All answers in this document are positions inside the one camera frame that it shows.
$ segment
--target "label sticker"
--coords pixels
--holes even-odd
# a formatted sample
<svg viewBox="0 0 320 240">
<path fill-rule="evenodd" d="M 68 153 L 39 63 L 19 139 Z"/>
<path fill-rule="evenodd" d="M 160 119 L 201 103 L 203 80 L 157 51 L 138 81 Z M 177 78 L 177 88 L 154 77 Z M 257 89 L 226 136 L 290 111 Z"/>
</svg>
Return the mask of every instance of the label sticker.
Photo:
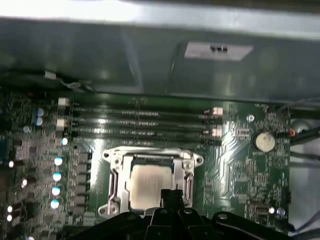
<svg viewBox="0 0 320 240">
<path fill-rule="evenodd" d="M 231 45 L 209 42 L 189 42 L 184 57 L 186 59 L 206 59 L 217 61 L 241 61 L 254 49 L 249 45 Z"/>
</svg>

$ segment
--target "chip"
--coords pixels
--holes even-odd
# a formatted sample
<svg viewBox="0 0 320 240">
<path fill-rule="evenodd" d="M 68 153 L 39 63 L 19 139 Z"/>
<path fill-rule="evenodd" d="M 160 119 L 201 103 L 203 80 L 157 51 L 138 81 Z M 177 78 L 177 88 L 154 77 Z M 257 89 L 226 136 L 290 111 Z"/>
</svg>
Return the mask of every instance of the chip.
<svg viewBox="0 0 320 240">
<path fill-rule="evenodd" d="M 172 169 L 168 166 L 135 165 L 130 178 L 130 207 L 146 210 L 160 207 L 161 189 L 171 189 Z"/>
</svg>

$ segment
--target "green circuit board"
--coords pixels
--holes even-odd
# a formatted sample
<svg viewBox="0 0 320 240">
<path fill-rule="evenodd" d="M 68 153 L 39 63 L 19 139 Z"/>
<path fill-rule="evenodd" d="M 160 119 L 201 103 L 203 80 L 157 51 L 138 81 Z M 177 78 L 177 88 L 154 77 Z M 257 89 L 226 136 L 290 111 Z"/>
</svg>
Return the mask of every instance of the green circuit board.
<svg viewBox="0 0 320 240">
<path fill-rule="evenodd" d="M 61 108 L 61 99 L 68 105 Z M 288 220 L 290 139 L 276 137 L 269 152 L 253 143 L 262 131 L 285 132 L 282 123 L 289 124 L 290 116 L 286 113 L 279 120 L 272 105 L 74 92 L 47 92 L 31 99 L 26 93 L 6 92 L 2 100 L 11 123 L 2 136 L 10 146 L 14 140 L 22 141 L 15 156 L 24 160 L 24 166 L 15 170 L 1 204 L 5 209 L 16 200 L 33 203 L 32 217 L 23 222 L 23 238 L 45 240 L 65 226 L 89 227 L 103 221 L 97 210 L 108 200 L 110 165 L 102 160 L 102 151 L 118 146 L 181 148 L 202 155 L 205 163 L 194 174 L 193 207 L 207 217 L 229 211 L 275 229 L 276 219 Z M 45 111 L 40 125 L 35 120 L 39 108 Z M 67 123 L 63 129 L 57 129 L 58 119 Z M 217 128 L 221 136 L 207 134 Z M 66 163 L 55 166 L 57 156 Z M 90 162 L 90 183 L 85 205 L 78 207 L 75 191 L 81 158 Z M 59 184 L 64 192 L 59 196 L 62 206 L 52 209 L 56 171 L 63 173 Z M 22 177 L 31 173 L 37 183 L 21 189 Z M 4 211 L 3 221 L 7 214 Z M 2 224 L 4 231 L 11 228 L 11 223 Z"/>
</svg>

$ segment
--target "screw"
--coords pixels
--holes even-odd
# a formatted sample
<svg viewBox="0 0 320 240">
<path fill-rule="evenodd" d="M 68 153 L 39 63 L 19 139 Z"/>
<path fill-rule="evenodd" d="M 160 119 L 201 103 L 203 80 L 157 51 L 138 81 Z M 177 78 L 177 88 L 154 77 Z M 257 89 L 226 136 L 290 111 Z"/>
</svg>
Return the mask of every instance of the screw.
<svg viewBox="0 0 320 240">
<path fill-rule="evenodd" d="M 220 219 L 227 219 L 228 216 L 222 213 L 222 214 L 219 214 L 219 215 L 218 215 L 218 218 L 220 218 Z"/>
<path fill-rule="evenodd" d="M 187 170 L 190 170 L 192 168 L 192 164 L 189 161 L 185 161 L 183 163 L 183 168 L 187 169 Z"/>
<path fill-rule="evenodd" d="M 115 207 L 111 208 L 111 212 L 113 212 L 114 214 L 117 213 L 117 211 L 118 211 L 117 208 L 115 208 Z"/>
<path fill-rule="evenodd" d="M 100 208 L 99 212 L 100 212 L 101 214 L 105 214 L 105 213 L 106 213 L 106 210 L 105 210 L 104 208 Z"/>
<path fill-rule="evenodd" d="M 189 209 L 189 208 L 186 208 L 185 210 L 183 210 L 186 214 L 191 214 L 192 213 L 192 210 Z"/>
<path fill-rule="evenodd" d="M 166 210 L 166 209 L 162 209 L 162 210 L 160 210 L 160 213 L 161 214 L 166 214 L 168 211 Z"/>
<path fill-rule="evenodd" d="M 255 116 L 249 114 L 248 116 L 246 116 L 246 120 L 248 123 L 252 123 L 255 120 Z"/>
</svg>

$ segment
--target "cpu socket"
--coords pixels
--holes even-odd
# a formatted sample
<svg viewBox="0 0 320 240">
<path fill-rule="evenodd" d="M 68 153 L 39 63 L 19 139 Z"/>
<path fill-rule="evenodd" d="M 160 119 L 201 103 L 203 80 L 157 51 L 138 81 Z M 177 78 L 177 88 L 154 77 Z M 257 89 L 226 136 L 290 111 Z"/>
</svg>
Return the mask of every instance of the cpu socket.
<svg viewBox="0 0 320 240">
<path fill-rule="evenodd" d="M 106 149 L 102 159 L 110 163 L 109 194 L 98 214 L 107 219 L 160 207 L 161 189 L 183 190 L 185 206 L 192 207 L 194 169 L 204 163 L 189 150 L 134 146 Z"/>
</svg>

